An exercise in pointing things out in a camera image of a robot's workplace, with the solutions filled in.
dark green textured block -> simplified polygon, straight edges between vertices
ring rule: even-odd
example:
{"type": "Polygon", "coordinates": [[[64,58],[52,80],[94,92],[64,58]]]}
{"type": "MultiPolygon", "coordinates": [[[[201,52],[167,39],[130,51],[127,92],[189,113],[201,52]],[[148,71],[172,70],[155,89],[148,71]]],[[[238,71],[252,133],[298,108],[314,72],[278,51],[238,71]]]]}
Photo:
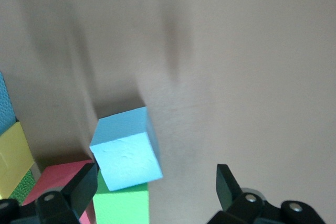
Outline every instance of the dark green textured block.
{"type": "Polygon", "coordinates": [[[29,170],[9,198],[16,199],[21,205],[23,201],[25,201],[32,188],[35,186],[35,183],[36,182],[34,180],[34,177],[29,170]]]}

yellow block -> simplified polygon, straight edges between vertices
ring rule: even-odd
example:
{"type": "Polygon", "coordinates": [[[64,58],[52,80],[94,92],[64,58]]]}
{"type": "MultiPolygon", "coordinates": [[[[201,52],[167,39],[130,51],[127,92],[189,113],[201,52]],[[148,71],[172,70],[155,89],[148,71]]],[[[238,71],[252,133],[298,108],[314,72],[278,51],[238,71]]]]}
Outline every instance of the yellow block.
{"type": "Polygon", "coordinates": [[[12,194],[33,163],[21,124],[16,122],[0,136],[0,199],[12,194]]]}

light blue block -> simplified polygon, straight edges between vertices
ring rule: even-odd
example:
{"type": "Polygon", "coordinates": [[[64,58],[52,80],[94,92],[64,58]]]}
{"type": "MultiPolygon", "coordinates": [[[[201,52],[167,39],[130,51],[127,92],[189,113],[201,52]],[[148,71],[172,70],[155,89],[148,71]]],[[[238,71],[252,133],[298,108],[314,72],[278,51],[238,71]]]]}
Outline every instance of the light blue block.
{"type": "Polygon", "coordinates": [[[162,178],[147,108],[101,118],[90,145],[110,191],[162,178]]]}
{"type": "Polygon", "coordinates": [[[7,93],[6,85],[0,73],[0,135],[16,122],[14,110],[7,93]]]}

screw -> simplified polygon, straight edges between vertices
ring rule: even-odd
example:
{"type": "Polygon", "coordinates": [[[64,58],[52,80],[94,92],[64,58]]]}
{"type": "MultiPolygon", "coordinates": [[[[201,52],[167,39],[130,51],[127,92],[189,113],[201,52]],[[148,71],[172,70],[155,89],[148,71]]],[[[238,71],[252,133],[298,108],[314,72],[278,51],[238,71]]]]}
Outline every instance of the screw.
{"type": "Polygon", "coordinates": [[[8,207],[8,205],[9,205],[8,202],[3,202],[2,204],[0,204],[0,210],[8,207]]]}
{"type": "Polygon", "coordinates": [[[53,194],[49,194],[49,195],[47,195],[46,197],[44,197],[44,200],[45,201],[49,201],[49,200],[51,200],[51,199],[53,199],[54,198],[54,195],[53,194]]]}
{"type": "Polygon", "coordinates": [[[245,198],[246,198],[248,201],[250,201],[250,202],[256,202],[256,201],[257,201],[257,198],[256,198],[254,195],[252,195],[252,194],[247,194],[247,195],[245,196],[245,198]]]}
{"type": "Polygon", "coordinates": [[[294,203],[294,202],[289,204],[289,207],[295,212],[301,212],[302,211],[302,207],[299,204],[294,203]]]}

bright green block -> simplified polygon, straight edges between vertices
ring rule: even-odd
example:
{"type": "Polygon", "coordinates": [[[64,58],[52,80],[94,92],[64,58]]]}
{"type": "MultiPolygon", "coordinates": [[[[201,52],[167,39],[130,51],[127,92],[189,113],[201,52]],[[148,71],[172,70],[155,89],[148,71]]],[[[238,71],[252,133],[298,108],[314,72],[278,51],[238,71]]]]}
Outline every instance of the bright green block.
{"type": "Polygon", "coordinates": [[[9,198],[16,199],[21,205],[23,201],[25,201],[32,188],[35,186],[35,183],[36,182],[34,180],[34,177],[29,170],[9,198]]]}
{"type": "Polygon", "coordinates": [[[99,171],[93,205],[97,224],[149,224],[147,183],[109,191],[99,171]]]}

